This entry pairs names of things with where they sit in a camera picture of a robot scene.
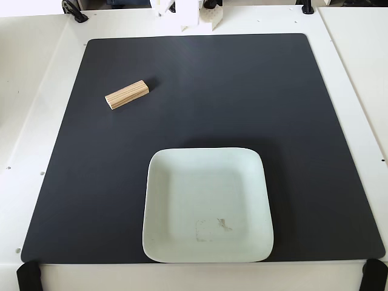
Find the white plate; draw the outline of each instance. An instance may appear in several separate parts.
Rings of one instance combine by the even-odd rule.
[[[168,149],[150,162],[143,249],[164,263],[254,262],[272,220],[260,156],[241,148]]]

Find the wooden block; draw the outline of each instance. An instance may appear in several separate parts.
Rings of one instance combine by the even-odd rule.
[[[113,110],[149,92],[147,85],[143,81],[139,81],[105,96],[105,99]]]

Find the white machine part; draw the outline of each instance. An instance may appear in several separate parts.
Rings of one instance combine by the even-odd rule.
[[[200,26],[201,30],[211,32],[222,20],[222,7],[214,9],[203,7],[204,0],[150,0],[152,8],[157,16],[165,15],[171,5],[175,2],[176,25],[181,30],[187,27]]]

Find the black clamp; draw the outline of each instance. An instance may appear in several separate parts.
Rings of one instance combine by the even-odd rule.
[[[303,5],[302,12],[304,14],[313,14],[314,13],[314,9],[311,6],[311,0],[296,0],[295,5]]]
[[[20,291],[43,291],[41,270],[36,261],[24,263],[17,271]]]
[[[85,14],[82,14],[70,0],[62,0],[62,9],[65,14],[73,15],[75,21],[78,23],[83,23],[89,19]]]
[[[363,267],[363,280],[360,291],[384,291],[388,276],[388,267],[378,259],[368,259]]]

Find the white surface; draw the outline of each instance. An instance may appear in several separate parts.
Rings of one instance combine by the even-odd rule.
[[[0,175],[67,20],[66,15],[0,18]]]
[[[174,30],[167,22],[155,19],[150,10],[86,14],[90,17],[89,21],[78,24],[71,19],[63,31],[10,160],[12,169],[0,176],[0,237],[6,238],[0,240],[1,290],[18,290],[15,269],[21,262],[15,248],[24,241],[43,180],[40,172],[45,171],[49,162],[85,49],[84,44],[92,38],[195,34],[192,29],[184,33]],[[381,15],[377,13],[376,17],[366,19],[364,24],[373,27],[375,19],[379,21],[378,17]],[[349,14],[346,18],[339,18],[341,23],[359,20],[358,16],[353,18]],[[386,27],[376,26],[375,29],[381,32],[380,35],[386,31]],[[354,45],[358,45],[360,38],[363,38],[379,47],[381,38],[361,32],[363,34],[357,38],[349,37],[348,33],[342,33],[341,38]],[[386,245],[388,169],[381,162],[382,154],[319,14],[306,16],[301,13],[300,7],[295,6],[225,7],[224,19],[213,34],[235,33],[307,35]],[[379,114],[383,110],[369,114]],[[263,290],[357,290],[362,265],[360,262],[231,264],[225,266],[227,270],[224,272],[217,265],[44,266],[42,280],[46,290],[51,291],[122,290],[130,287],[133,290],[181,290],[183,287],[187,290],[215,290],[218,287],[224,290],[252,290],[259,287]]]
[[[163,263],[243,263],[273,246],[259,154],[241,148],[168,149],[151,159],[143,248]]]
[[[388,7],[321,11],[388,163]]]

